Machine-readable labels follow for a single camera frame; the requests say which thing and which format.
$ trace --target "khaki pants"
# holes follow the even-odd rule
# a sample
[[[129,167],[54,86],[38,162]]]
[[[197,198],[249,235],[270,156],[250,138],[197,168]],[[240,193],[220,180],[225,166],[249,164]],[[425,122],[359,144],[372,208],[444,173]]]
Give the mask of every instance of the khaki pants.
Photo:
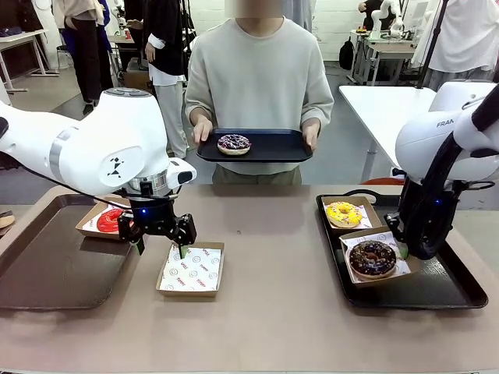
[[[297,167],[271,175],[243,175],[217,164],[212,180],[214,185],[301,185],[302,173]]]
[[[182,124],[182,82],[172,86],[154,86],[165,122],[168,145],[178,158],[186,158],[187,138]]]

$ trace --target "neck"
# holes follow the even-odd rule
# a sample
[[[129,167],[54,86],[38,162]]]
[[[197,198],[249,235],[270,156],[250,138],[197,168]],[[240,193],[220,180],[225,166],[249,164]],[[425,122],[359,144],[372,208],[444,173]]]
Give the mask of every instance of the neck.
[[[235,21],[251,36],[269,37],[281,28],[284,18],[237,18]]]

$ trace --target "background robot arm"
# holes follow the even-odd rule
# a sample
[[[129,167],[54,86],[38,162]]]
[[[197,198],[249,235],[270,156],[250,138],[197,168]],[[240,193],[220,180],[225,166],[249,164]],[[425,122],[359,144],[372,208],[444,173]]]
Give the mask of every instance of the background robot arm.
[[[499,86],[492,83],[446,83],[435,98],[436,111],[400,132],[397,160],[408,178],[398,212],[385,219],[414,256],[437,254],[463,191],[493,185],[484,181],[493,181],[499,169],[497,102]]]
[[[167,142],[157,101],[143,91],[108,90],[81,122],[0,103],[0,152],[77,192],[128,197],[131,209],[122,218],[133,216],[134,225],[120,235],[132,242],[143,234],[164,235],[179,245],[196,239],[192,217],[174,215],[172,191],[195,179],[196,170],[169,159]]]
[[[390,29],[392,37],[400,37],[404,29],[404,21],[402,20],[402,11],[400,9],[399,0],[383,0],[380,10],[375,10],[371,17],[373,19],[373,30],[370,34],[370,39],[381,38],[381,20],[389,16],[389,9],[395,15],[395,21]]]

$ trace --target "yellow frosted donut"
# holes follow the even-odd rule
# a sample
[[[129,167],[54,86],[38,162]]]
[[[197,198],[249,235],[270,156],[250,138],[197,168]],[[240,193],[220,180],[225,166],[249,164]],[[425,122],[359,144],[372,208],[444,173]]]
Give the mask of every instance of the yellow frosted donut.
[[[332,203],[326,206],[327,219],[339,228],[359,226],[362,214],[357,206],[350,203]]]

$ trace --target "tray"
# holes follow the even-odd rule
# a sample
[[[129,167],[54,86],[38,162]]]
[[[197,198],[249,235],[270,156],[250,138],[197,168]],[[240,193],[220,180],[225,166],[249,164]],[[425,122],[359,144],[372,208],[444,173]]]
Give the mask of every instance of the tray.
[[[57,196],[10,244],[0,257],[0,309],[91,309],[106,301],[130,245],[75,229],[93,205]]]
[[[373,207],[381,220],[386,213],[397,210],[400,200],[400,196],[383,196],[365,189],[351,191],[344,196],[358,194],[376,198]],[[423,262],[421,271],[411,277],[375,287],[354,286],[350,280],[342,246],[338,236],[333,234],[323,208],[322,198],[328,196],[333,195],[317,197],[319,214],[331,245],[343,292],[354,306],[435,310],[478,309],[487,305],[487,294],[447,243],[439,250],[437,256]]]
[[[251,149],[242,156],[228,156],[218,150],[218,140],[223,135],[242,135],[251,142]],[[303,134],[286,129],[215,129],[208,140],[197,149],[199,157],[210,162],[260,162],[298,163],[312,157],[312,150],[305,144]]]

